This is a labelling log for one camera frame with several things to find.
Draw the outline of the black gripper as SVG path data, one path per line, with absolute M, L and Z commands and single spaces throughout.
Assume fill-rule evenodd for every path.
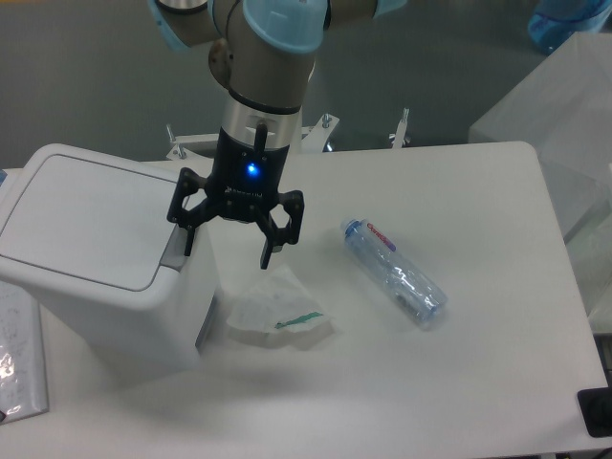
M 272 147 L 272 134 L 266 126 L 254 131 L 252 144 L 240 142 L 221 131 L 216 156 L 208 177 L 183 167 L 171 198 L 166 219 L 186 231 L 184 256 L 191 256 L 196 230 L 216 216 L 251 222 L 250 207 L 263 212 L 259 228 L 265 235 L 260 268 L 266 270 L 273 253 L 299 241 L 305 202 L 301 190 L 278 193 L 278 186 L 288 156 L 288 148 Z M 203 190 L 206 197 L 187 209 L 185 199 Z M 288 215 L 284 227 L 272 217 L 281 206 Z

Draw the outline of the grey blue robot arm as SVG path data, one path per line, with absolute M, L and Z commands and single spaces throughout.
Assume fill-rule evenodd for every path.
M 215 217 L 255 223 L 266 237 L 260 266 L 299 240 L 301 191 L 278 187 L 315 68 L 331 28 L 374 19 L 402 1 L 151 1 L 149 10 L 167 45 L 189 50 L 209 44 L 209 67 L 228 103 L 210 174 L 183 168 L 167 219 L 186 235 Z

